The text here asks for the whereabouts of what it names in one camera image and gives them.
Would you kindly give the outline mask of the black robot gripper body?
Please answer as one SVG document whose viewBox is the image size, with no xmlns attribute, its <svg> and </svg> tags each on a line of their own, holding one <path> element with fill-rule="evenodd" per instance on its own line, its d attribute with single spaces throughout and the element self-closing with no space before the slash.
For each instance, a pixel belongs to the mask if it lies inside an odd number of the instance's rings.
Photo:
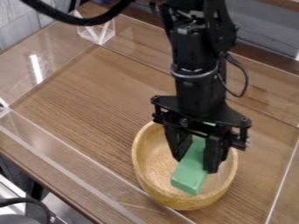
<svg viewBox="0 0 299 224">
<path fill-rule="evenodd" d="M 227 66 L 216 64 L 192 70 L 172 66 L 171 76 L 176 93 L 151 99 L 153 121 L 184 130 L 212 123 L 215 128 L 209 136 L 223 137 L 229 148 L 244 150 L 252 122 L 225 102 Z"/>
</svg>

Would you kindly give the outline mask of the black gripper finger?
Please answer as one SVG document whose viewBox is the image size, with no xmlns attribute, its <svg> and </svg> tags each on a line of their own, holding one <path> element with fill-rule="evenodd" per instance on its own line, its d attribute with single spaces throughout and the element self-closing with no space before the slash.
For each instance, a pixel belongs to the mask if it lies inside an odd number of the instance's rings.
<svg viewBox="0 0 299 224">
<path fill-rule="evenodd" d="M 183 129 L 164 126 L 164 135 L 173 159 L 180 162 L 192 144 L 192 135 Z"/>
<path fill-rule="evenodd" d="M 229 143 L 220 136 L 209 136 L 205 139 L 203 152 L 203 169 L 208 174 L 219 171 L 220 163 L 227 160 Z"/>
</svg>

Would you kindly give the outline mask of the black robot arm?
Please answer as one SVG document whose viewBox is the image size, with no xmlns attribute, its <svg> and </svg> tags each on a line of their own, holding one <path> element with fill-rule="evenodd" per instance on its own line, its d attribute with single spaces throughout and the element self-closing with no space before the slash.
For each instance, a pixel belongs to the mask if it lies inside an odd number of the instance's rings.
<svg viewBox="0 0 299 224">
<path fill-rule="evenodd" d="M 151 99 L 172 157 L 181 160 L 195 136 L 204 139 L 203 169 L 215 173 L 231 148 L 247 148 L 252 122 L 227 103 L 227 64 L 237 28 L 225 0 L 165 0 L 159 5 L 171 43 L 176 94 Z"/>
</svg>

